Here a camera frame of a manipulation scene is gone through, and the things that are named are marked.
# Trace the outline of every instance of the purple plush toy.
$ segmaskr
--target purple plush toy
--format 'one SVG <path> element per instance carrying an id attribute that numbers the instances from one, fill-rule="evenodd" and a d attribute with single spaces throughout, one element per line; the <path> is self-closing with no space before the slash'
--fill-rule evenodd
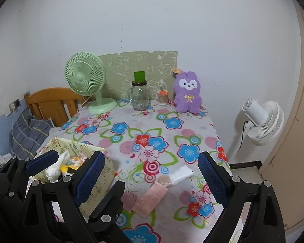
<path id="1" fill-rule="evenodd" d="M 176 76 L 173 85 L 176 97 L 174 103 L 177 105 L 178 113 L 190 112 L 199 113 L 202 98 L 199 95 L 200 83 L 194 72 L 181 72 Z"/>

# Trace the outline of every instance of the tag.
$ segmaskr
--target tag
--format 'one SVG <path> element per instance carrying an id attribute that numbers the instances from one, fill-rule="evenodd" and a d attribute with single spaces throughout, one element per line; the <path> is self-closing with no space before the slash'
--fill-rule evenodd
<path id="1" fill-rule="evenodd" d="M 173 69 L 171 69 L 171 71 L 176 74 L 180 74 L 182 72 L 180 69 L 177 69 L 177 68 L 173 68 Z"/>
<path id="2" fill-rule="evenodd" d="M 159 183 L 154 183 L 143 197 L 133 206 L 132 210 L 141 217 L 147 218 L 167 191 L 168 188 Z"/>

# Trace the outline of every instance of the cable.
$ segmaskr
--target cable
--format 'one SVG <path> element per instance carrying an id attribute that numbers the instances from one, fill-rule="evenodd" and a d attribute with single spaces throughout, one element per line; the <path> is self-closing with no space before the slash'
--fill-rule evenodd
<path id="1" fill-rule="evenodd" d="M 240 147 L 238 149 L 238 151 L 236 153 L 239 152 L 239 150 L 241 149 L 241 146 L 242 146 L 242 142 L 243 142 L 243 134 L 244 134 L 244 130 L 245 130 L 245 124 L 248 123 L 248 121 L 246 120 L 243 124 L 243 130 L 242 130 L 242 139 L 241 139 L 241 144 L 240 144 Z"/>
<path id="2" fill-rule="evenodd" d="M 87 98 L 87 99 L 85 99 L 85 98 L 84 98 L 84 96 L 82 96 L 82 98 L 85 100 L 85 102 L 84 102 L 84 103 L 82 103 L 82 104 L 80 105 L 80 108 L 78 108 L 78 110 L 76 111 L 77 113 L 80 111 L 80 109 L 82 109 L 82 106 L 83 106 L 84 104 L 86 104 L 86 103 L 90 103 L 90 102 L 88 101 L 88 99 L 90 99 L 90 98 L 91 98 L 91 96 L 90 96 L 89 98 Z"/>
<path id="3" fill-rule="evenodd" d="M 12 150 L 12 144 L 13 144 L 13 128 L 14 128 L 14 111 L 12 111 L 12 123 L 11 123 L 11 156 L 14 155 L 13 150 Z"/>

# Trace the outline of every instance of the cardboard box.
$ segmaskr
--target cardboard box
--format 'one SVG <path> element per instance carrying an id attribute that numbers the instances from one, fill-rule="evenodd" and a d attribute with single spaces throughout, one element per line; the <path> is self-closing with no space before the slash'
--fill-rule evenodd
<path id="1" fill-rule="evenodd" d="M 65 151 L 70 152 L 71 161 L 70 166 L 72 168 L 77 168 L 81 165 L 85 158 L 90 158 L 95 151 L 104 151 L 105 149 L 92 146 L 85 143 L 79 143 L 75 141 L 70 141 L 64 138 L 54 137 L 47 145 L 45 145 L 36 157 L 50 151 L 55 150 L 59 155 Z M 72 175 L 70 173 L 62 172 L 63 175 Z M 115 169 L 112 163 L 112 160 L 105 158 L 105 166 L 102 170 L 94 188 L 91 191 L 91 194 L 88 200 L 80 205 L 80 211 L 85 218 L 89 218 L 90 214 L 100 203 L 102 198 L 106 195 L 113 179 L 115 176 Z M 43 184 L 48 183 L 48 178 L 45 174 L 45 171 L 40 172 L 39 174 L 31 177 L 33 180 L 38 179 Z"/>

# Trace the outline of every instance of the wooden door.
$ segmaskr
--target wooden door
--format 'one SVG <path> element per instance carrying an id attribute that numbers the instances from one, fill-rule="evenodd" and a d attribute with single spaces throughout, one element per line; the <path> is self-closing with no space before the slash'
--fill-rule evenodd
<path id="1" fill-rule="evenodd" d="M 286 234 L 303 225 L 304 88 L 290 131 L 279 146 L 275 157 L 262 172 L 262 177 L 273 185 L 283 216 Z"/>

